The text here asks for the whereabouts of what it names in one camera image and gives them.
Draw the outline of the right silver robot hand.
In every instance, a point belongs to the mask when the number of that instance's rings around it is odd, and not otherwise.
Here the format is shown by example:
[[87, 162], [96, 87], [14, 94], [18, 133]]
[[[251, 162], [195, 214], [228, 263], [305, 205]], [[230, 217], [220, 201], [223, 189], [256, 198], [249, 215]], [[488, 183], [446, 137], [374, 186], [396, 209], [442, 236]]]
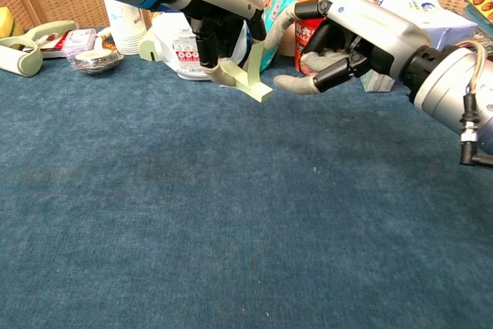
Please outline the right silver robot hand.
[[422, 75], [426, 32], [368, 0], [310, 0], [288, 5], [265, 39], [271, 50], [296, 20], [321, 23], [301, 53], [312, 76], [276, 76], [277, 87], [297, 95], [315, 95], [374, 70], [413, 86]]

